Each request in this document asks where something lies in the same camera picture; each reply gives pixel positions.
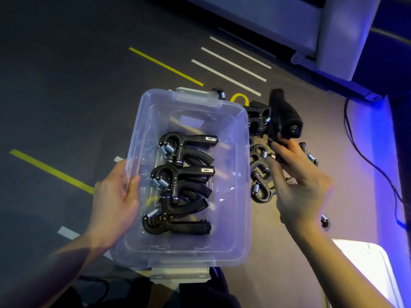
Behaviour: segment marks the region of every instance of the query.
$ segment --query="black cable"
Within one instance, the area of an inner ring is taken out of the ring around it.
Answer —
[[[379,172],[386,178],[386,180],[388,181],[388,183],[390,184],[390,186],[391,186],[391,188],[392,188],[392,190],[393,190],[393,192],[394,192],[394,196],[395,196],[396,198],[398,198],[398,199],[401,201],[401,203],[409,205],[408,203],[404,202],[403,198],[399,195],[399,192],[398,192],[397,188],[394,186],[393,182],[392,182],[391,179],[388,177],[388,175],[387,175],[382,169],[380,169],[378,166],[376,166],[375,164],[373,164],[373,162],[371,162],[370,160],[368,160],[368,159],[361,153],[361,151],[358,150],[357,145],[356,145],[356,142],[354,141],[353,133],[352,133],[351,126],[350,126],[350,121],[348,120],[348,116],[347,116],[347,108],[348,108],[348,102],[349,102],[349,101],[350,101],[350,99],[349,99],[349,98],[346,98],[346,99],[345,99],[345,103],[344,103],[344,126],[347,126],[345,130],[346,130],[346,132],[347,132],[348,138],[349,138],[350,141],[351,141],[351,144],[353,145],[354,149],[358,152],[358,154],[359,154],[365,161],[367,161],[367,163],[368,163],[369,165],[371,165],[373,168],[375,168],[377,171],[379,171]]]
[[[106,290],[104,291],[104,294],[95,303],[93,303],[93,305],[102,302],[106,298],[107,294],[109,293],[110,284],[106,280],[103,280],[93,275],[79,275],[79,279],[83,281],[88,281],[88,282],[99,282],[105,285]]]

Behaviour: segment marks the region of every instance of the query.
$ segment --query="metal spring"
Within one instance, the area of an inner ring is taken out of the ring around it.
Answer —
[[[148,218],[152,218],[152,217],[160,215],[160,214],[161,214],[161,205],[157,205],[157,207],[154,210],[146,213]]]
[[[170,152],[171,154],[174,154],[174,152],[176,151],[175,148],[172,145],[168,144],[168,143],[165,146],[165,149],[167,149],[167,151]]]
[[[160,146],[160,148],[164,152],[164,155],[168,155],[168,151],[167,151],[166,147]]]
[[[166,189],[169,185],[168,181],[166,181],[164,178],[160,178],[160,180],[152,178],[151,180],[157,185],[158,189],[160,190]]]
[[[257,194],[260,191],[260,183],[256,181],[253,187],[253,193]]]

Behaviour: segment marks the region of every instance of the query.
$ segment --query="floor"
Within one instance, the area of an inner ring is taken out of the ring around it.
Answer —
[[[221,30],[200,25],[149,0],[8,0],[0,11],[0,245],[6,251],[0,261],[3,282],[23,274],[67,243],[68,239],[57,233],[62,226],[82,233],[92,201],[91,194],[9,152],[21,151],[94,186],[109,173],[116,156],[127,156],[139,99],[151,88],[175,90],[183,86],[207,91],[222,87],[228,99],[241,93],[250,101],[263,103],[268,103],[272,88],[283,88],[286,99],[304,121],[302,140],[319,160],[320,168],[335,181],[335,191],[325,210],[332,221],[329,235],[385,242],[379,230],[384,221],[376,201],[376,173],[352,149],[345,134],[343,96],[315,87],[304,76],[302,80],[273,56]],[[236,101],[244,102],[241,97]],[[376,158],[370,145],[375,139],[370,125],[381,106],[361,102],[350,106],[356,140],[364,154]],[[394,160],[393,141],[388,147],[389,160]],[[393,175],[397,177],[398,171],[393,170]],[[402,234],[398,242],[404,244]],[[138,276],[107,258],[97,261],[89,271],[101,276]],[[249,257],[243,265],[223,271],[231,293],[244,308],[272,307],[273,303],[277,307],[325,305],[309,264],[279,221],[275,199],[267,204],[252,202]],[[77,286],[85,302],[98,297],[98,286]],[[125,296],[127,291],[127,284],[117,281],[109,298]]]

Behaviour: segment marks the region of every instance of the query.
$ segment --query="left hand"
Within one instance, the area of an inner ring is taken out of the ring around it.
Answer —
[[[126,160],[116,164],[105,180],[94,186],[93,209],[85,236],[107,250],[130,228],[139,206],[140,176],[133,177],[126,191]]]

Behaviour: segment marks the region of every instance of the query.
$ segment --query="right hand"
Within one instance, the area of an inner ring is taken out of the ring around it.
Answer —
[[[332,179],[307,158],[296,141],[280,141],[286,147],[276,142],[272,142],[271,147],[287,164],[280,165],[274,158],[267,158],[267,161],[277,192],[281,222],[291,234],[304,231],[306,227],[320,227],[324,205],[331,195]],[[295,178],[296,185],[287,184],[283,168]]]

